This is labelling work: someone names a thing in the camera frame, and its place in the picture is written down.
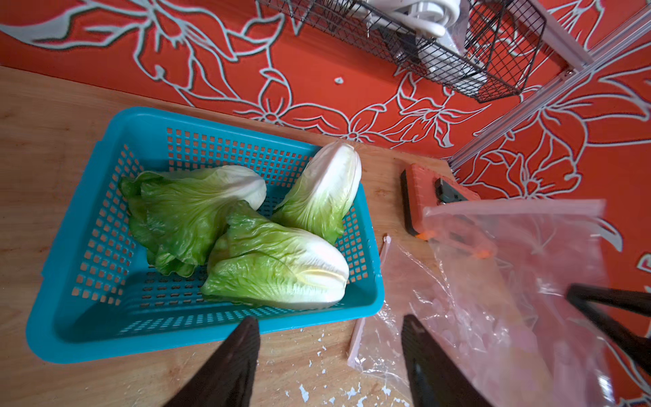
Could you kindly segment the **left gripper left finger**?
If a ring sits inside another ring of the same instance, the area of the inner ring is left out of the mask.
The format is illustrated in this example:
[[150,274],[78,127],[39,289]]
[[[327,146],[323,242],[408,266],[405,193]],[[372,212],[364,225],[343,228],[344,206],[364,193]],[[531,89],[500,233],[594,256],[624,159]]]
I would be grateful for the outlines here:
[[165,405],[248,406],[259,349],[259,322],[249,316]]

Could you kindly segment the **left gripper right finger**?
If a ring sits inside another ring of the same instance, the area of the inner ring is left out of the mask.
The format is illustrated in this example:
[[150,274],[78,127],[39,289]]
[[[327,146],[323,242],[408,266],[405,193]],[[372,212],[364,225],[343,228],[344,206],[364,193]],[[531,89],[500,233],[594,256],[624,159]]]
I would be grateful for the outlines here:
[[415,406],[491,405],[415,315],[403,318],[401,344]]

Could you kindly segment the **chinese cabbage front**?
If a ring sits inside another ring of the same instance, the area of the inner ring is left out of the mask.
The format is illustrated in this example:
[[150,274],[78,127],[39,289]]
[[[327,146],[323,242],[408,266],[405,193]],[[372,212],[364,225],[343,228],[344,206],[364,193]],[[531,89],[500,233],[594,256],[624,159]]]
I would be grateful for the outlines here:
[[318,310],[344,297],[349,264],[323,238],[272,222],[244,200],[232,205],[225,220],[201,286],[204,299]]

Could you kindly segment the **clear zipper bag pink dots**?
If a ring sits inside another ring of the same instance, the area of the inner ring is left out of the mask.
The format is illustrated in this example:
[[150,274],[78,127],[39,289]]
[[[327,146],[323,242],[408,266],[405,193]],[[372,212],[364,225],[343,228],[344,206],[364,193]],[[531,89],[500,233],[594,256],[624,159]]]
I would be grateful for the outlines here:
[[414,315],[495,406],[612,406],[606,339],[566,300],[603,286],[605,202],[483,200],[425,211],[427,253],[385,236],[381,310],[357,322],[349,366],[406,392],[402,320]]

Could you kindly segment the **chinese cabbage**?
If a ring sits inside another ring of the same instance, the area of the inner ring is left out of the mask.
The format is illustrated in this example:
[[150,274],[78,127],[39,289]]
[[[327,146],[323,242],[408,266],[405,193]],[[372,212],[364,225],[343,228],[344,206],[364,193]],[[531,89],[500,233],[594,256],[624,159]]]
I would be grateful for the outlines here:
[[300,228],[335,244],[344,234],[343,219],[353,206],[362,176],[361,158],[337,141],[321,148],[276,205],[271,220]]
[[225,220],[201,286],[204,299],[318,310],[344,297],[349,264],[323,238],[272,222],[244,200],[232,205]]
[[244,200],[253,210],[266,198],[262,176],[244,166],[195,171],[144,171],[123,176],[132,236],[147,262],[164,276],[190,277],[225,232],[230,208]]

